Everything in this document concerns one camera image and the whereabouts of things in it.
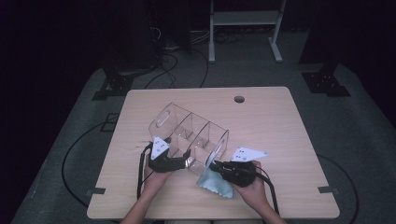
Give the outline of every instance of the acrylic divider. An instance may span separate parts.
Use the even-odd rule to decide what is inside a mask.
[[[169,157],[181,157],[191,149],[189,169],[198,175],[204,171],[213,151],[220,160],[227,149],[228,130],[174,103],[167,105],[148,129],[152,137],[171,137]]]

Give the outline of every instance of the transparent plastic box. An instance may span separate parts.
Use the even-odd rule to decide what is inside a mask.
[[[212,152],[216,160],[227,149],[229,131],[174,103],[167,105],[148,127],[151,137],[171,137],[168,157],[181,157],[189,148],[191,171],[201,175]]]

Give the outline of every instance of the blue cloth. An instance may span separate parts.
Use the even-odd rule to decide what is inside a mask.
[[[216,153],[212,152],[206,162],[206,168],[197,181],[197,185],[209,189],[225,198],[233,197],[233,187],[225,181],[221,174],[210,170],[209,165],[215,159]]]

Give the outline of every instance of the floor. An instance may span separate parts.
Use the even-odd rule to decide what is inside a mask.
[[[212,64],[206,63],[206,43],[194,45],[198,51],[191,54],[169,53],[172,56],[163,56],[163,68],[175,65],[170,73],[155,78],[163,73],[158,68],[135,78],[132,89],[201,85],[203,88],[288,87],[314,149],[321,155],[318,159],[335,190],[341,211],[336,219],[289,219],[288,223],[341,224],[348,223],[355,214],[354,223],[393,223],[396,220],[395,129],[357,76],[341,64],[334,75],[350,97],[328,97],[309,91],[302,72],[318,71],[320,66],[298,64],[307,33],[279,34],[277,43],[283,63],[275,62],[266,40],[268,35],[239,35],[240,41],[217,44],[216,62]],[[85,206],[90,202],[112,137],[112,132],[101,132],[101,124],[108,114],[120,113],[124,100],[124,96],[92,100],[105,79],[102,69],[92,74],[13,223],[113,223],[87,218]],[[80,202],[66,190],[64,180]]]

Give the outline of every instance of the wooden table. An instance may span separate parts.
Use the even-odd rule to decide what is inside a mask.
[[[237,103],[235,96],[243,96]],[[259,159],[276,188],[284,218],[334,218],[339,209],[331,193],[319,193],[328,182],[304,128],[290,91],[285,87],[212,88],[129,91],[96,187],[88,217],[123,218],[136,201],[139,157],[151,140],[149,125],[169,103],[230,131],[228,161],[238,147],[265,150]],[[232,199],[196,186],[198,175],[179,170],[154,199],[146,218],[260,218],[237,192]],[[272,202],[267,189],[269,202]]]

